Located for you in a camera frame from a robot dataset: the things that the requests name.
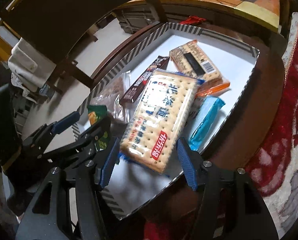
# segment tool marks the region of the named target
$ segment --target green snack package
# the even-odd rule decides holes
[[[100,121],[102,118],[107,116],[107,106],[87,106],[88,109],[88,118],[90,125]],[[105,131],[104,135],[98,139],[96,147],[98,150],[106,149],[110,141],[111,133],[110,131]]]

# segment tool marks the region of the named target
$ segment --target wooden chair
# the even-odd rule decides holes
[[[130,0],[19,0],[6,10],[9,1],[0,1],[2,20],[62,70],[91,88],[93,79],[68,60],[67,55],[98,19]],[[155,19],[166,22],[159,0],[146,1]]]

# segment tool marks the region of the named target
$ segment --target chocolate wafer package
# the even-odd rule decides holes
[[[182,131],[197,80],[156,69],[120,143],[134,161],[162,173]]]
[[[221,78],[221,73],[198,46],[197,40],[187,42],[169,53],[170,59],[182,73],[205,81]]]
[[[140,77],[132,84],[126,93],[120,99],[120,104],[134,103],[144,90],[148,79],[156,68],[166,70],[169,57],[158,56],[154,62],[142,73]]]

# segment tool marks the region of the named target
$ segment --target metal screw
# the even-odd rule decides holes
[[[237,171],[240,173],[240,174],[245,174],[245,170],[243,168],[238,168]]]
[[[53,167],[52,169],[51,169],[51,173],[52,174],[56,174],[56,173],[58,173],[60,171],[60,168],[59,167]]]
[[[212,163],[210,161],[203,161],[203,166],[205,167],[211,167]]]
[[[86,164],[85,164],[87,167],[90,167],[93,165],[93,160],[89,160],[89,161],[86,161]]]

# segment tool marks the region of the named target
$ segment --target black label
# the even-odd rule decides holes
[[[196,61],[195,57],[191,54],[191,52],[185,53],[184,56],[197,76],[203,76],[205,74],[204,69]]]

